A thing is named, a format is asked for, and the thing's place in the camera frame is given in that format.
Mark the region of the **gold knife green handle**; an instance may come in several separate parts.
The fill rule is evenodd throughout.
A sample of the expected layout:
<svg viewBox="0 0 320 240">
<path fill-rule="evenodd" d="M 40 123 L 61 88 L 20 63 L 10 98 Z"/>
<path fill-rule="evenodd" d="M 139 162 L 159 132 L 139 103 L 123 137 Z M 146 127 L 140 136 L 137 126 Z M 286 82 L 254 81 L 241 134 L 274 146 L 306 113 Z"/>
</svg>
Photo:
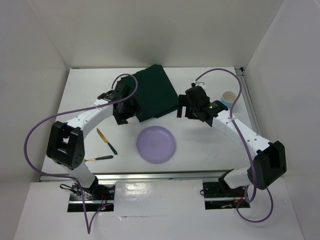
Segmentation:
<svg viewBox="0 0 320 240">
<path fill-rule="evenodd" d="M 111 151 L 112 151 L 115 155 L 117 155 L 118 152 L 117 152 L 116 149 L 112 146 L 112 144 L 107 140 L 107 138 L 103 135 L 103 133 L 102 133 L 98 128 L 96 128 L 96 131 L 97 131 L 98 135 L 100 136 L 100 138 L 103 140 L 103 142 L 106 143 L 106 144 L 109 146 L 109 148 L 111 149 Z"/>
</svg>

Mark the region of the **dark green cloth placemat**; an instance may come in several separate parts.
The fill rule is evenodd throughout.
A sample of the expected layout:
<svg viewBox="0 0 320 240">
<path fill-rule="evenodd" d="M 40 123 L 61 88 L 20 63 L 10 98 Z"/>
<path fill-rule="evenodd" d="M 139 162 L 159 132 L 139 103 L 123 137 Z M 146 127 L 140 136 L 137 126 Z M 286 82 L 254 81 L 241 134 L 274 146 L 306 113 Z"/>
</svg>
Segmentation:
<svg viewBox="0 0 320 240">
<path fill-rule="evenodd" d="M 160 118 L 178 108 L 179 97 L 161 65 L 154 64 L 134 74 L 138 88 L 134 94 L 141 112 L 139 122 Z"/>
</svg>

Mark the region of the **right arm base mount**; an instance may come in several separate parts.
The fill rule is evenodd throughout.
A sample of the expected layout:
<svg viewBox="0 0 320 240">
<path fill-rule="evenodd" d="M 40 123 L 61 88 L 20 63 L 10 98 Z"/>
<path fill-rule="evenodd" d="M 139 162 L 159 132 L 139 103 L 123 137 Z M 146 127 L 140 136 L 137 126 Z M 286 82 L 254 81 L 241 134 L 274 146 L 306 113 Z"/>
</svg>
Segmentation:
<svg viewBox="0 0 320 240">
<path fill-rule="evenodd" d="M 222 189 L 218 182 L 203 182 L 199 194 L 204 197 L 206 210 L 235 209 L 245 200 L 245 187 Z"/>
</svg>

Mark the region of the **light blue mug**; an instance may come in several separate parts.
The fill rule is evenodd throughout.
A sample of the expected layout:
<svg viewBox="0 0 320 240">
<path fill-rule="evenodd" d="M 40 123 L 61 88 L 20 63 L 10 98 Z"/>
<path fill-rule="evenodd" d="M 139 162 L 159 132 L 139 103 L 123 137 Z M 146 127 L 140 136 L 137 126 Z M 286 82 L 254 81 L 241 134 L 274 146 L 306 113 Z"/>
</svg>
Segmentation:
<svg viewBox="0 0 320 240">
<path fill-rule="evenodd" d="M 234 92 L 225 91 L 220 98 L 220 102 L 230 109 L 236 99 L 237 95 Z"/>
</svg>

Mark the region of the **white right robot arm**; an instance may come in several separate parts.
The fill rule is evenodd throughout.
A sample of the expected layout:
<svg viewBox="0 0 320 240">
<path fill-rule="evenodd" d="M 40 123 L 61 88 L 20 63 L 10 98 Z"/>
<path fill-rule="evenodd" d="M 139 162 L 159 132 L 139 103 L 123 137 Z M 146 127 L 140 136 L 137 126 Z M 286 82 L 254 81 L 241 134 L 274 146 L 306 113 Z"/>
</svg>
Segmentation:
<svg viewBox="0 0 320 240">
<path fill-rule="evenodd" d="M 249 168 L 233 169 L 220 177 L 218 190 L 230 196 L 236 188 L 255 185 L 265 190 L 287 171 L 285 146 L 260 136 L 239 119 L 222 102 L 210 101 L 205 90 L 193 86 L 178 97 L 177 117 L 182 116 L 207 123 L 239 147 L 243 147 L 252 160 Z"/>
</svg>

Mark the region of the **aluminium rail frame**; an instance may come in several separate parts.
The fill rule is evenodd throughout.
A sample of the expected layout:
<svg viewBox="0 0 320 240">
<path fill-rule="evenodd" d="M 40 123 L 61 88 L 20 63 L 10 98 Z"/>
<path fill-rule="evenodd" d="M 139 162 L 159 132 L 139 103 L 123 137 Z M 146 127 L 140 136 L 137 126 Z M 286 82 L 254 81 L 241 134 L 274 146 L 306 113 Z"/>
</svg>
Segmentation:
<svg viewBox="0 0 320 240">
<path fill-rule="evenodd" d="M 164 68 L 177 94 L 185 94 L 199 75 L 209 70 L 209 67 Z M 58 111 L 64 112 L 90 106 L 97 100 L 98 95 L 110 90 L 115 77 L 122 73 L 134 74 L 142 68 L 107 68 L 107 69 L 71 69 L 67 77 L 62 99 Z M 211 101 L 219 100 L 223 92 L 239 90 L 238 81 L 224 71 L 212 71 L 199 81 L 205 82 L 206 94 Z M 233 114 L 252 130 L 255 125 L 253 114 L 247 107 L 245 90 L 235 105 Z M 118 152 L 113 159 L 89 161 L 85 164 L 89 170 L 100 179 L 164 179 L 218 176 L 227 170 L 249 168 L 250 162 L 242 141 L 230 138 L 233 124 L 229 123 L 229 115 L 224 113 L 224 122 L 214 118 L 213 127 L 200 120 L 187 119 L 182 112 L 182 118 L 177 118 L 177 111 L 173 111 L 160 118 L 152 118 L 139 123 L 136 117 L 130 118 L 128 124 L 117 125 L 113 116 L 101 122 L 97 128 L 111 142 Z M 263 151 L 273 140 L 263 139 L 243 125 L 238 125 L 246 143 L 256 154 Z M 149 163 L 144 160 L 136 147 L 139 133 L 151 126 L 161 126 L 168 129 L 175 139 L 175 151 L 171 158 L 160 164 Z M 110 148 L 98 135 L 96 127 L 84 140 L 85 159 L 112 154 Z"/>
</svg>

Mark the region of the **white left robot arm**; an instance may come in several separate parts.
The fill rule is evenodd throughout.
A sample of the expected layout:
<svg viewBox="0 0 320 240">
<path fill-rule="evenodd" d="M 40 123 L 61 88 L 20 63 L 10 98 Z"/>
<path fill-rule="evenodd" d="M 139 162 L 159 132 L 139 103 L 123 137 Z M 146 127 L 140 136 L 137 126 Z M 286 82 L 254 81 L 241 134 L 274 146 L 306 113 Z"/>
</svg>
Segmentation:
<svg viewBox="0 0 320 240">
<path fill-rule="evenodd" d="M 99 95 L 96 101 L 78 116 L 66 122 L 56 121 L 51 127 L 47 157 L 78 180 L 80 192 L 88 200 L 101 199 L 108 193 L 108 189 L 99 184 L 98 178 L 85 164 L 84 140 L 109 117 L 114 117 L 118 125 L 124 125 L 128 123 L 129 118 L 136 116 L 141 111 L 134 97 L 136 91 L 136 88 L 118 82 L 115 89 Z"/>
</svg>

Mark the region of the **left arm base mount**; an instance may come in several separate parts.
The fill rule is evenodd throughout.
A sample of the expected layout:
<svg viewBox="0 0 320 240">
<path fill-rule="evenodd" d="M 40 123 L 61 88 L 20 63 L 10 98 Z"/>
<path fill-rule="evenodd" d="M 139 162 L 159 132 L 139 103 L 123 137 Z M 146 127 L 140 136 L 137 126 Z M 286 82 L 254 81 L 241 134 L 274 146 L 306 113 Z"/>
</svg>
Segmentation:
<svg viewBox="0 0 320 240">
<path fill-rule="evenodd" d="M 93 196 L 87 192 L 84 193 L 84 203 L 87 212 L 96 212 L 101 208 L 101 212 L 113 212 L 114 211 L 114 198 L 115 198 L 115 188 L 116 185 L 106 184 L 104 185 L 106 190 L 98 193 L 98 196 Z M 68 213 L 82 213 L 83 212 L 83 198 L 79 187 L 73 183 L 72 185 L 60 184 L 59 186 L 62 190 L 68 190 L 69 200 L 68 200 Z"/>
</svg>

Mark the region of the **lilac plastic plate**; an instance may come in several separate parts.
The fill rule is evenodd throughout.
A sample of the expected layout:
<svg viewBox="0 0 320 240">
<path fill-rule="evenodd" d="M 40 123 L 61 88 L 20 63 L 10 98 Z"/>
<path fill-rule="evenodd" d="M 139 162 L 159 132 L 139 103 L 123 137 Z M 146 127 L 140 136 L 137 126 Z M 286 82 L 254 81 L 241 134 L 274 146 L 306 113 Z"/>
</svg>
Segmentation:
<svg viewBox="0 0 320 240">
<path fill-rule="evenodd" d="M 139 133 L 136 148 L 139 155 L 148 163 L 163 164 L 173 156 L 176 140 L 168 129 L 162 126 L 150 126 Z"/>
</svg>

